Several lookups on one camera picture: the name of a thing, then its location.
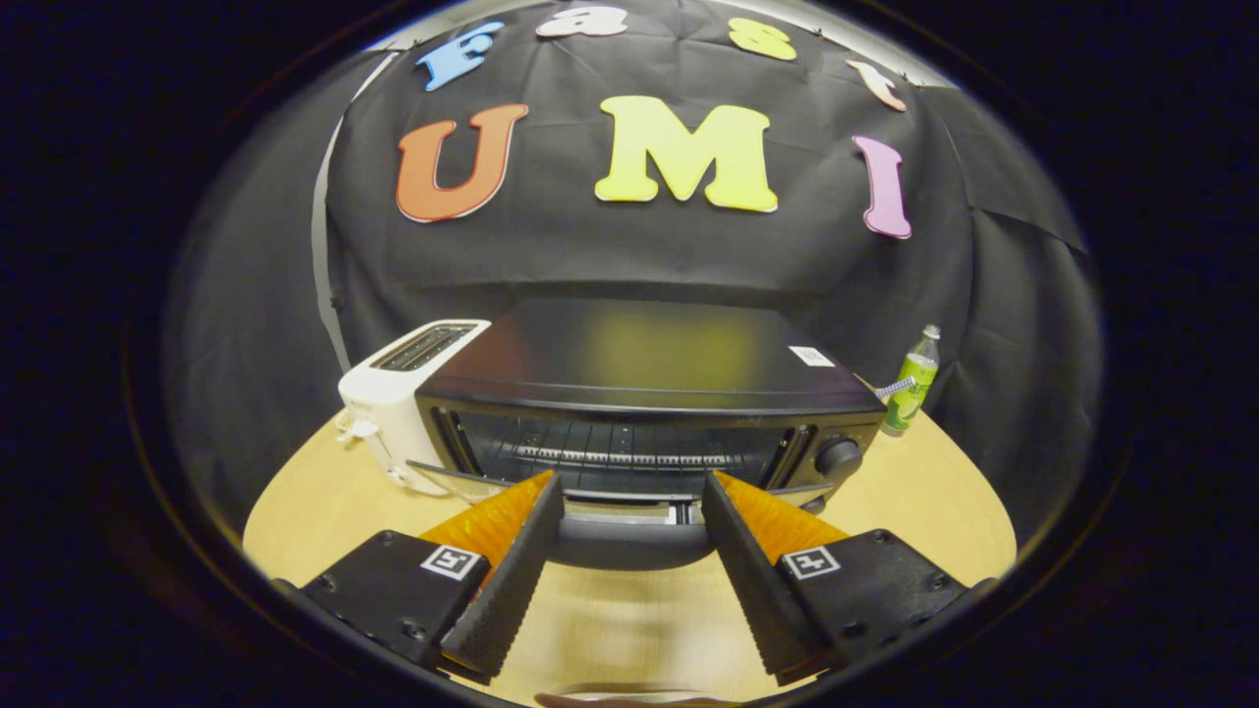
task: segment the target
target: black cloth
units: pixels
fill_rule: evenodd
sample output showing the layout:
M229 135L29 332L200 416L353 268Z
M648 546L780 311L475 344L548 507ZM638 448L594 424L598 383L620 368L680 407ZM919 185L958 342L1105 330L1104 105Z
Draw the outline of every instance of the black cloth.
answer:
M992 482L1020 542L1034 533L1088 452L1102 372L1089 256L1034 156L957 89L914 87L772 18L635 0L618 3L628 11L623 34L538 39L534 28L565 6L494 14L434 38L398 57L353 105L379 59L350 59L224 173L179 276L167 380L190 472L229 517L243 525L287 456L340 404L308 233L339 105L329 257L351 362L431 320L492 320L525 297L611 296L777 309L885 384L922 328L937 324L942 372L925 409ZM782 29L798 57L734 47L726 21L737 16ZM415 60L492 19L506 26L485 63L426 92ZM879 68L909 110L880 103L845 59ZM709 204L713 168L679 202L650 161L660 183L652 202L601 202L594 184L607 175L613 118L599 102L626 94L661 98L690 130L719 105L768 116L778 210ZM476 154L468 118L505 103L525 103L529 115L515 126L496 197L463 218L407 219L395 204L402 136L456 121L437 169L438 184L454 186ZM870 189L855 135L901 154L912 238L865 227ZM274 157L286 149L287 164Z

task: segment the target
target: plastic bottle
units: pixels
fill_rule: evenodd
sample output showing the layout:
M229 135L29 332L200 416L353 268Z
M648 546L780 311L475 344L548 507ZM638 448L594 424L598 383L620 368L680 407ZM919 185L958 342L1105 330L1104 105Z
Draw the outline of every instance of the plastic bottle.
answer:
M935 372L940 368L940 351L935 345L939 338L940 329L935 325L927 325L923 329L922 341L905 354L905 363L900 365L900 375L896 377L896 380L914 377L914 385L894 393L888 401L888 417L879 426L883 432L899 437L909 430L909 423L918 414L918 408L927 398L927 391L935 380Z

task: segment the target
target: green bottle label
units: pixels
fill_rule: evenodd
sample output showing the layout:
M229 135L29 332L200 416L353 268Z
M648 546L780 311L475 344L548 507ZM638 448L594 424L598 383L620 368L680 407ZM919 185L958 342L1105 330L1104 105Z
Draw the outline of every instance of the green bottle label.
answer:
M888 401L888 417L884 425L894 430L909 428L909 421L918 414L918 408L927 398L927 389L932 387L938 370L939 364L925 357L915 354L905 357L905 363L900 367L900 375L896 377L896 380L914 377L914 385L891 396L891 399Z

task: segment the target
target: oven door handle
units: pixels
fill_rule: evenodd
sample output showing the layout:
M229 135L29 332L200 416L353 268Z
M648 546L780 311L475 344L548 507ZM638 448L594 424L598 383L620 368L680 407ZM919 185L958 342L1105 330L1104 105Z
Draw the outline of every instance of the oven door handle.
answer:
M601 571L661 571L694 563L713 548L704 524L627 524L564 517L549 559Z

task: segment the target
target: pink letter i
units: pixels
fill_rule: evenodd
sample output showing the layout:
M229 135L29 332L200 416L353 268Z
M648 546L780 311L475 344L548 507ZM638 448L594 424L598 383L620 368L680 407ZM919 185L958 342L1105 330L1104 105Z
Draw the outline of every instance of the pink letter i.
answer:
M900 152L874 140L854 136L866 159L870 173L870 208L865 213L865 223L870 231L894 238L909 238L909 220L905 219L905 207L900 199Z

